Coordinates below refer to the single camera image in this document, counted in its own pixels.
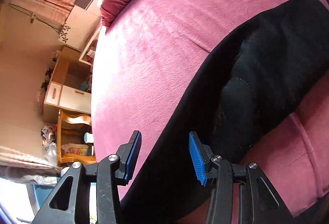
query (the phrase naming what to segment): white cabinet door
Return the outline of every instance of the white cabinet door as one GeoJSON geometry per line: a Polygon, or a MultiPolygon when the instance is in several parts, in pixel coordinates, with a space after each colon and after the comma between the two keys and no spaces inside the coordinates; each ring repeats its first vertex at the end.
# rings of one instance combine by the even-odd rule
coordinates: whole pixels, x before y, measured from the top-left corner
{"type": "Polygon", "coordinates": [[[80,111],[84,113],[91,113],[92,95],[90,93],[63,86],[59,106],[71,109],[73,111],[80,111]]]}
{"type": "Polygon", "coordinates": [[[87,38],[99,24],[100,17],[74,6],[61,30],[58,40],[79,51],[83,50],[87,38]]]}
{"type": "Polygon", "coordinates": [[[58,105],[61,87],[61,85],[51,82],[48,86],[47,97],[45,99],[45,102],[53,105],[58,105]]]}

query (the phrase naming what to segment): drawer handle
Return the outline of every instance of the drawer handle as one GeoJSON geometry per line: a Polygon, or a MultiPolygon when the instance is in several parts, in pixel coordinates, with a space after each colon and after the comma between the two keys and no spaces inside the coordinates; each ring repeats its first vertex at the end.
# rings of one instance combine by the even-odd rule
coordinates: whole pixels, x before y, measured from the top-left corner
{"type": "Polygon", "coordinates": [[[81,92],[79,92],[79,91],[75,91],[75,93],[77,93],[77,94],[81,94],[81,95],[84,95],[84,93],[81,93],[81,92]]]}
{"type": "Polygon", "coordinates": [[[54,88],[54,91],[53,91],[53,99],[55,99],[56,97],[56,88],[54,88]]]}

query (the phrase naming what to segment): metal screw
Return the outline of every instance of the metal screw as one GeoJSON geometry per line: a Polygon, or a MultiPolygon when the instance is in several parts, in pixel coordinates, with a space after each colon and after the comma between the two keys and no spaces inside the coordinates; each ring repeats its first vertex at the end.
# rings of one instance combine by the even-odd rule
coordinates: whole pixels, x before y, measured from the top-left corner
{"type": "Polygon", "coordinates": [[[220,156],[220,155],[217,155],[215,154],[213,157],[212,157],[213,161],[215,162],[220,162],[221,160],[223,160],[223,158],[220,156]]]}
{"type": "Polygon", "coordinates": [[[79,168],[81,166],[81,163],[80,162],[74,162],[73,164],[72,164],[72,167],[73,168],[79,168]]]}
{"type": "Polygon", "coordinates": [[[111,155],[109,155],[109,160],[116,161],[116,160],[118,160],[118,156],[116,154],[111,154],[111,155]]]}
{"type": "Polygon", "coordinates": [[[249,164],[249,167],[251,169],[256,169],[258,167],[258,165],[256,163],[252,162],[252,163],[249,164]]]}

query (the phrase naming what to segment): wooden furniture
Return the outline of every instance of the wooden furniture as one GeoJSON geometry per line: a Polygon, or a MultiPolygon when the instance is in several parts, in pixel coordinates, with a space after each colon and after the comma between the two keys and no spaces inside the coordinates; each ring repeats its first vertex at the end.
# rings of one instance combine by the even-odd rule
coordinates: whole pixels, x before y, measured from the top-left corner
{"type": "Polygon", "coordinates": [[[87,42],[85,44],[85,47],[83,48],[83,50],[81,52],[81,55],[79,57],[79,61],[81,61],[81,62],[83,62],[85,64],[88,64],[88,65],[92,65],[92,63],[88,61],[88,56],[91,56],[93,58],[95,56],[95,49],[96,49],[96,45],[95,44],[98,41],[100,30],[101,30],[101,27],[98,27],[88,37],[87,42]]]}
{"type": "Polygon", "coordinates": [[[79,90],[89,73],[90,66],[79,61],[80,52],[64,47],[50,78],[43,103],[43,121],[55,124],[58,110],[71,114],[91,113],[91,93],[79,90]]]}
{"type": "Polygon", "coordinates": [[[74,6],[63,25],[58,40],[69,47],[82,51],[86,40],[99,22],[100,16],[79,6],[74,6]]]}
{"type": "Polygon", "coordinates": [[[95,156],[82,156],[73,153],[61,153],[61,145],[67,142],[80,142],[83,140],[83,134],[73,129],[64,129],[64,122],[68,124],[86,124],[92,125],[92,119],[89,115],[79,114],[76,116],[69,115],[63,110],[58,112],[58,122],[57,122],[57,134],[56,134],[56,145],[57,145],[57,162],[58,166],[63,163],[73,163],[79,161],[83,164],[93,164],[96,163],[95,156]]]}

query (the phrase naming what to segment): white drawer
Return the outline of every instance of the white drawer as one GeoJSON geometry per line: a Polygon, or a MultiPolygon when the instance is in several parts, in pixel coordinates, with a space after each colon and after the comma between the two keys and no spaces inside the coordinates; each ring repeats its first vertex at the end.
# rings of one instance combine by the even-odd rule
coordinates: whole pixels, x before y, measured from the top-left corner
{"type": "Polygon", "coordinates": [[[73,111],[80,111],[84,113],[91,113],[92,95],[90,93],[63,86],[59,106],[71,109],[73,111]]]}
{"type": "Polygon", "coordinates": [[[48,86],[48,92],[45,102],[58,105],[61,87],[62,87],[61,85],[51,82],[48,86]]]}

